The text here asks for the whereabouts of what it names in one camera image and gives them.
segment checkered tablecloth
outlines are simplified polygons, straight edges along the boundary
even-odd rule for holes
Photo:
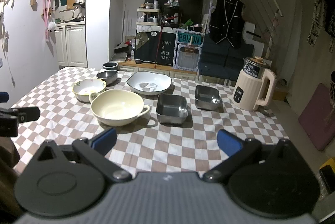
[[[21,124],[18,137],[12,138],[21,156],[17,171],[23,171],[46,139],[53,139],[58,145],[71,144],[80,137],[92,138],[106,128],[93,116],[90,104],[79,102],[72,92],[75,82],[94,78],[98,72],[66,67],[14,105],[38,106],[41,110],[37,121]],[[130,72],[119,72],[119,79],[107,88],[129,91],[126,81],[131,75]],[[159,124],[156,118],[157,96],[142,96],[144,103],[151,106],[150,112],[129,125],[117,128],[118,140],[106,157],[133,176],[140,170],[192,170],[202,175],[227,158],[216,141],[217,132],[222,128],[241,139],[256,138],[266,144],[275,144],[279,138],[286,137],[271,110],[260,108],[257,112],[248,112],[232,104],[229,95],[233,87],[202,83],[217,88],[223,100],[223,108],[203,111],[195,106],[194,92],[198,85],[195,81],[174,78],[172,82],[167,92],[184,96],[189,107],[189,117],[181,127]]]

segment black television screen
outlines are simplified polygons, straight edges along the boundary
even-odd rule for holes
[[[163,11],[163,4],[168,0],[158,0],[160,10]],[[154,0],[145,0],[145,2],[153,3]],[[204,0],[179,0],[180,10],[182,11],[181,23],[187,22],[188,19],[193,21],[193,24],[201,24],[202,5]]]

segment dark round bowl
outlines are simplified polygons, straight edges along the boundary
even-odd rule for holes
[[[118,71],[109,70],[97,74],[97,78],[106,82],[106,86],[112,84],[115,80],[118,79]]]
[[[103,68],[107,70],[116,70],[119,64],[117,62],[109,61],[103,64]]]

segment teal sign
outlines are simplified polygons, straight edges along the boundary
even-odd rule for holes
[[[181,43],[187,43],[189,44],[192,39],[192,44],[201,44],[202,36],[196,35],[196,34],[187,34],[187,33],[178,33],[178,41]]]

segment beige kettle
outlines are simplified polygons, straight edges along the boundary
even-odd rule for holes
[[[236,106],[246,111],[255,111],[259,106],[270,104],[276,86],[276,75],[269,68],[260,57],[245,59],[232,97]],[[265,99],[262,99],[267,79],[270,85]]]

